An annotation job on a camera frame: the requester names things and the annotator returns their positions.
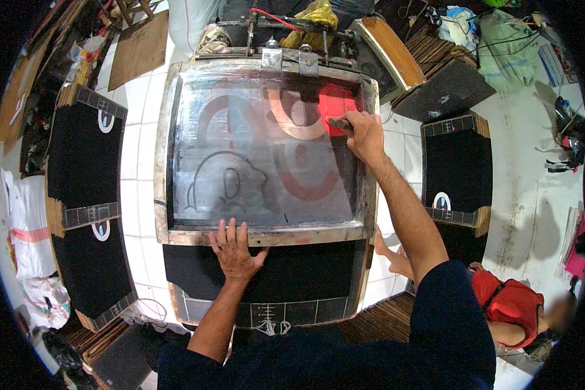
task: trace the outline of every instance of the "screen printing frame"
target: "screen printing frame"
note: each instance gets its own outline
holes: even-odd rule
[[[172,245],[209,245],[208,234],[216,226],[176,226],[168,210],[173,180],[169,165],[173,159],[173,137],[179,110],[179,97],[186,88],[187,73],[193,71],[238,74],[261,72],[261,58],[229,58],[187,61],[170,66],[156,134],[154,163],[154,216],[156,239]],[[379,113],[379,86],[374,79],[355,72],[319,66],[319,76],[359,84],[364,107]],[[299,74],[299,63],[282,61],[282,72]],[[337,241],[372,239],[375,232],[379,187],[366,166],[358,161],[357,202],[351,221],[342,223],[302,223],[291,227],[249,226],[249,246],[303,245]]]

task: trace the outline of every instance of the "person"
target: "person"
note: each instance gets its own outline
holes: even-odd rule
[[[227,229],[222,220],[217,234],[210,234],[225,284],[187,348],[161,349],[159,389],[492,388],[495,348],[465,267],[449,260],[429,214],[383,151],[379,117],[366,112],[344,116],[353,127],[347,146],[377,179],[409,256],[417,286],[409,342],[352,346],[300,332],[233,350],[223,365],[241,295],[268,261],[267,250],[250,255],[247,224],[237,231],[231,218]]]
[[[374,244],[375,253],[386,256],[390,261],[388,269],[391,272],[413,278],[403,246],[395,252],[390,250],[379,227]],[[561,335],[574,320],[577,297],[573,288],[566,296],[554,300],[544,312],[544,296],[515,279],[501,282],[478,262],[470,263],[468,276],[476,299],[484,310],[492,339],[506,347],[524,348],[544,333]]]

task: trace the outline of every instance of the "white tile floor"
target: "white tile floor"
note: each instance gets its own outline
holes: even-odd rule
[[[156,12],[164,9],[166,6],[159,7]],[[172,62],[187,58],[175,52],[175,46],[168,37],[163,66],[108,91],[117,41],[118,37],[111,44],[109,54],[103,61],[96,90],[128,109],[121,159],[122,225],[128,262],[138,296],[159,302],[156,304],[152,301],[142,301],[139,302],[140,308],[156,319],[163,317],[166,309],[165,320],[176,322],[167,290],[162,245],[155,238],[152,180],[158,114],[167,71]],[[389,115],[389,105],[381,108],[382,119],[385,121]],[[420,194],[422,187],[420,123],[393,113],[383,126],[387,154]],[[379,199],[378,216],[378,224],[383,230],[384,237],[394,248],[398,244],[398,239],[394,236],[383,194]],[[387,258],[375,255],[364,307],[405,290],[403,277],[388,272],[388,266]]]

